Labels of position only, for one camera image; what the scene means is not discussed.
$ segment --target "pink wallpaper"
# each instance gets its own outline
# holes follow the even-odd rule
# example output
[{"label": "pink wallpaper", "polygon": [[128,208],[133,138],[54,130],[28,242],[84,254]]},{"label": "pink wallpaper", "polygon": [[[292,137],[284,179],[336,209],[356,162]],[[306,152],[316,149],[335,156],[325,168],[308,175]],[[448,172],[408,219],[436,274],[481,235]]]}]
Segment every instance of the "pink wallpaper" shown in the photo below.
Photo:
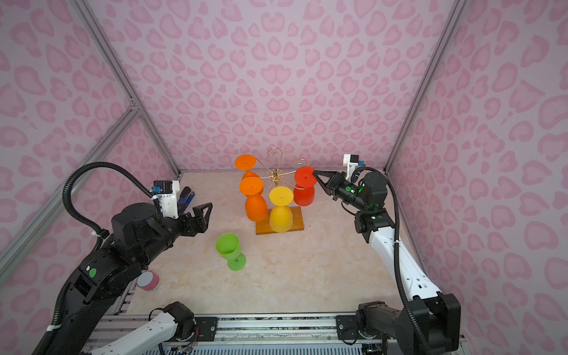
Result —
[{"label": "pink wallpaper", "polygon": [[[143,126],[135,121],[106,161],[130,171],[145,186],[173,175]],[[96,169],[74,198],[77,210],[110,228],[125,206],[149,199],[128,179]],[[51,322],[61,285],[95,243],[91,229],[62,214],[0,289],[0,353],[30,354]]]},{"label": "pink wallpaper", "polygon": [[0,256],[127,103],[65,0],[0,3]]},{"label": "pink wallpaper", "polygon": [[474,354],[568,353],[568,2],[474,1],[394,180]]},{"label": "pink wallpaper", "polygon": [[90,2],[182,169],[384,166],[452,3]]}]

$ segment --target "wooden base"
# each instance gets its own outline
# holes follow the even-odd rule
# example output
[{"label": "wooden base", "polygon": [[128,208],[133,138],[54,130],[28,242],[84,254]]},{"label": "wooden base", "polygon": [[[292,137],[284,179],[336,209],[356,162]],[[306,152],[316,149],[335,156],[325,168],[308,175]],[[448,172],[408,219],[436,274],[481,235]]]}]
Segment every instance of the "wooden base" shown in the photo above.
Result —
[{"label": "wooden base", "polygon": [[[299,206],[290,207],[292,211],[292,228],[288,232],[303,231],[304,219],[302,218],[302,209]],[[272,209],[268,210],[268,216],[260,222],[256,223],[256,235],[276,233],[270,227],[270,213]]]}]

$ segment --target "glass base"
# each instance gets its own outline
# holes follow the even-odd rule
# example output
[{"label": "glass base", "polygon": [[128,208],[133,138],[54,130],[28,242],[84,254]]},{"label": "glass base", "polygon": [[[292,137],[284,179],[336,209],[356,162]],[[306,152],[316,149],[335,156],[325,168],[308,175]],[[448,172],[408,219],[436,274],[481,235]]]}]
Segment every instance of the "glass base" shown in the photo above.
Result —
[{"label": "glass base", "polygon": [[241,254],[237,257],[237,259],[227,261],[227,266],[229,266],[229,269],[233,271],[239,271],[245,267],[246,263],[247,257],[244,256],[244,254]]}]

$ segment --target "pink roll of tape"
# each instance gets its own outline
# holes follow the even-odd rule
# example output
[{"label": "pink roll of tape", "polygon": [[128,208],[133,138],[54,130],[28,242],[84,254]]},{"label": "pink roll of tape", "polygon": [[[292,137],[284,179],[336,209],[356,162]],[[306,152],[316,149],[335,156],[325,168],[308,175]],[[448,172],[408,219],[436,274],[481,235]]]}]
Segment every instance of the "pink roll of tape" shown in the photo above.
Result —
[{"label": "pink roll of tape", "polygon": [[138,276],[136,285],[144,291],[153,291],[160,285],[160,277],[152,271],[144,271]]}]

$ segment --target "curved hook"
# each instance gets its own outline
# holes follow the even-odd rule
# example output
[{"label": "curved hook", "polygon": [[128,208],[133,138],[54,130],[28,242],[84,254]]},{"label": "curved hook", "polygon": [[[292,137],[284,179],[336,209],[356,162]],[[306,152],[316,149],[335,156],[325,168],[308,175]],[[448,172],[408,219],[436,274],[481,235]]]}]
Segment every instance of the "curved hook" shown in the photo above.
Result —
[{"label": "curved hook", "polygon": [[306,159],[302,159],[302,158],[296,159],[296,164],[298,164],[298,165],[304,166],[304,163],[298,162],[298,160],[303,160],[303,161],[305,161],[305,162],[308,164],[308,165],[306,165],[306,166],[309,166],[309,165],[310,165],[310,162],[309,162],[309,161],[307,161]]},{"label": "curved hook", "polygon": [[278,151],[280,151],[280,160],[278,161],[278,167],[276,168],[276,170],[280,170],[280,166],[282,165],[282,157],[284,156],[284,152],[279,147],[272,147],[272,148],[269,148],[268,151],[266,152],[266,154],[269,157],[273,157],[276,154],[276,150],[272,154],[270,154],[270,151],[272,149],[277,149]]}]

